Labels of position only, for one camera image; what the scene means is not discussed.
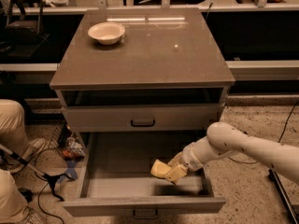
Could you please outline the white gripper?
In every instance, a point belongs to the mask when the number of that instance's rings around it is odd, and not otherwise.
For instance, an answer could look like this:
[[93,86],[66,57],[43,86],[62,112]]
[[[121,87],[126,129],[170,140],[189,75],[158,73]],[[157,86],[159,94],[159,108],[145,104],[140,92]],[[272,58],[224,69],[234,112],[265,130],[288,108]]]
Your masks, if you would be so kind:
[[207,140],[192,142],[183,148],[182,153],[178,153],[167,165],[171,169],[166,173],[164,179],[173,184],[184,177],[189,171],[201,169],[208,161],[214,158],[215,151]]

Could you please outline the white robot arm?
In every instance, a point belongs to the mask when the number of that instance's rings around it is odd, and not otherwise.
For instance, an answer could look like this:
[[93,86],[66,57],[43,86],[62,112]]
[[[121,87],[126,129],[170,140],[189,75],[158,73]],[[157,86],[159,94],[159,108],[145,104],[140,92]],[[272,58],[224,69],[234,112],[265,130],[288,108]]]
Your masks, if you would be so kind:
[[299,183],[299,148],[242,133],[224,122],[211,124],[206,136],[187,145],[167,165],[164,179],[177,182],[208,162],[243,153],[294,183]]

